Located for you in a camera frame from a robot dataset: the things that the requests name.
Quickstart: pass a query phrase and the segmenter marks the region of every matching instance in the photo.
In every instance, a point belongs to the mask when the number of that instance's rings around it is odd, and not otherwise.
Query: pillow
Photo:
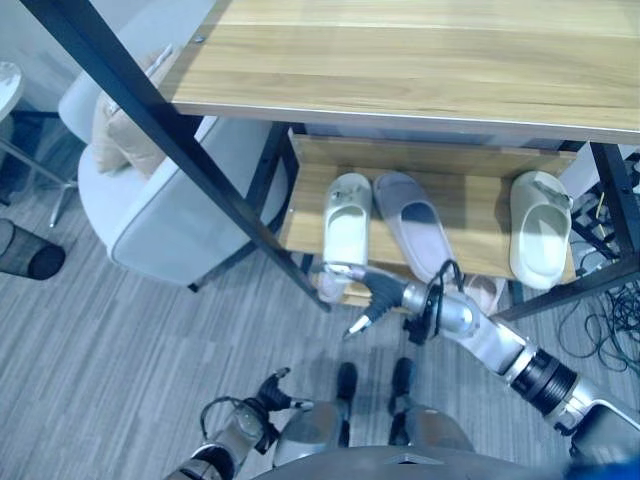
[[[171,53],[154,69],[149,80],[155,87],[160,85],[179,54],[179,51]],[[122,109],[118,109],[107,122],[107,135],[115,141],[127,161],[146,177],[153,175],[166,157]]]
[[[180,52],[171,45],[138,62],[151,83],[157,87]],[[109,96],[98,97],[91,143],[98,171],[104,173],[131,164],[145,177],[150,177],[166,155]]]
[[[91,129],[91,150],[98,172],[106,173],[129,165],[116,142],[107,135],[107,113],[109,97],[102,92],[98,95],[96,109],[93,112],[93,126]]]

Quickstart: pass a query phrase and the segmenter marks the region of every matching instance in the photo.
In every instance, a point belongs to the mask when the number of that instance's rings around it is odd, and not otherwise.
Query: black mesh trash bin
[[[61,247],[0,219],[0,272],[46,280],[58,273],[64,259]]]

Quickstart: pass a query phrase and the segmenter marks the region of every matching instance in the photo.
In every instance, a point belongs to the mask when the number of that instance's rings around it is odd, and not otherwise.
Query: gray carpet
[[[353,361],[352,444],[384,444],[391,372],[402,355],[418,366],[415,399],[456,418],[478,452],[526,465],[568,458],[565,439],[470,355],[442,339],[409,344],[399,316],[341,343],[358,309],[322,313],[260,252],[198,294],[159,284],[109,263],[77,195],[50,230],[54,200],[54,190],[39,187],[0,207],[1,217],[68,253],[49,281],[0,274],[1,479],[161,479],[199,446],[206,401],[251,395],[282,366],[293,369],[287,392],[328,400],[338,365]],[[638,408],[632,373],[560,350],[555,325],[569,308],[517,327]],[[576,350],[588,345],[582,319],[591,308],[581,305],[568,325]],[[215,410],[210,428],[227,412]],[[252,454],[241,478],[264,471],[269,458]]]

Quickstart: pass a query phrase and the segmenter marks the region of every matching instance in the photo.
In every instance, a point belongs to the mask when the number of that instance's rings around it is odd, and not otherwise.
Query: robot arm
[[[313,402],[292,398],[280,390],[278,382],[288,373],[288,368],[275,372],[262,383],[255,397],[245,400],[229,397],[219,399],[231,401],[235,407],[224,427],[209,439],[204,429],[204,418],[201,418],[204,445],[165,480],[232,480],[251,450],[266,453],[279,435],[269,422],[270,412],[313,407]],[[203,415],[215,403],[218,401],[208,404]]]
[[[438,285],[360,265],[332,263],[325,264],[325,269],[364,283],[372,292],[375,308],[365,310],[345,337],[364,331],[389,308],[404,307],[416,315],[404,326],[411,341],[423,344],[441,335],[465,348],[562,435],[572,436],[574,457],[609,463],[638,454],[638,412],[527,338],[488,318],[464,293],[443,294]]]

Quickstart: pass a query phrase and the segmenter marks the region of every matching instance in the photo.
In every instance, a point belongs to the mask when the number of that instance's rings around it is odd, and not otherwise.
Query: white chair
[[[155,1],[118,37],[134,58],[169,43],[184,45],[211,6],[211,0]],[[99,93],[82,73],[59,105],[63,122],[88,143],[78,185],[91,226],[115,263],[176,285],[197,282],[243,249],[248,237],[168,158],[148,180],[133,168],[98,173],[91,127]],[[246,195],[271,127],[271,122],[205,117],[195,138]],[[264,223],[279,216],[287,193],[286,169],[279,160],[262,210]]]

